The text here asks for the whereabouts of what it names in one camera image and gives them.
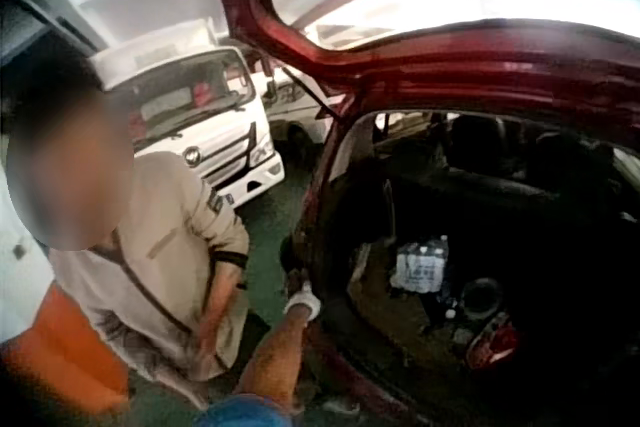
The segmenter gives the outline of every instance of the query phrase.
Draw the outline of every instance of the white car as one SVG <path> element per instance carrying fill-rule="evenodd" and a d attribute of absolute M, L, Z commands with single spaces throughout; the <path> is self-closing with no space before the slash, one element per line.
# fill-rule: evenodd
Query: white car
<path fill-rule="evenodd" d="M 288 70 L 329 108 L 344 98 L 344 95 L 329 97 L 313 78 L 292 68 Z M 306 160 L 314 145 L 324 144 L 332 118 L 328 115 L 318 118 L 322 109 L 320 104 L 283 69 L 274 70 L 274 82 L 275 98 L 263 99 L 273 139 L 288 142 L 290 150 Z"/>

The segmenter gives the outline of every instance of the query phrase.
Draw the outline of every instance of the truck windshield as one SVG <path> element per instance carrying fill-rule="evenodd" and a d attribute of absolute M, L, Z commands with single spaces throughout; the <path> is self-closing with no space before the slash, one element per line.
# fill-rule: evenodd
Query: truck windshield
<path fill-rule="evenodd" d="M 241 105 L 253 97 L 235 51 L 223 50 L 164 64 L 114 87 L 110 102 L 128 112 L 136 150 Z"/>

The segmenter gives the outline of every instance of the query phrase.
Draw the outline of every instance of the red car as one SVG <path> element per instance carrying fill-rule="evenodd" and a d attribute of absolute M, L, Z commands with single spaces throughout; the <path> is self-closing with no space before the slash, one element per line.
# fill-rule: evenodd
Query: red car
<path fill-rule="evenodd" d="M 307 25 L 354 0 L 334 1 Z M 273 0 L 222 2 L 234 37 L 347 94 L 283 249 L 324 301 L 319 375 L 406 423 L 635 416 L 638 39 L 482 19 L 335 50 Z M 433 239 L 444 287 L 392 285 Z"/>

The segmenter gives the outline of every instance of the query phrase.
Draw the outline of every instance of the truck cab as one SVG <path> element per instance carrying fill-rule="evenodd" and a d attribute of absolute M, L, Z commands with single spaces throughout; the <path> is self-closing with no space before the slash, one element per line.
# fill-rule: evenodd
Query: truck cab
<path fill-rule="evenodd" d="M 264 106 L 235 47 L 210 22 L 185 22 L 100 52 L 92 61 L 136 155 L 169 151 L 239 206 L 284 179 Z"/>

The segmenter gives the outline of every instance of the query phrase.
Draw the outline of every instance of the plastic water bottle pack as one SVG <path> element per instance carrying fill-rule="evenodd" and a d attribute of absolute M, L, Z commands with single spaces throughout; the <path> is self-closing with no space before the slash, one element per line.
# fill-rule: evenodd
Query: plastic water bottle pack
<path fill-rule="evenodd" d="M 391 285 L 420 294 L 439 292 L 448 255 L 446 235 L 426 243 L 403 245 L 398 249 Z"/>

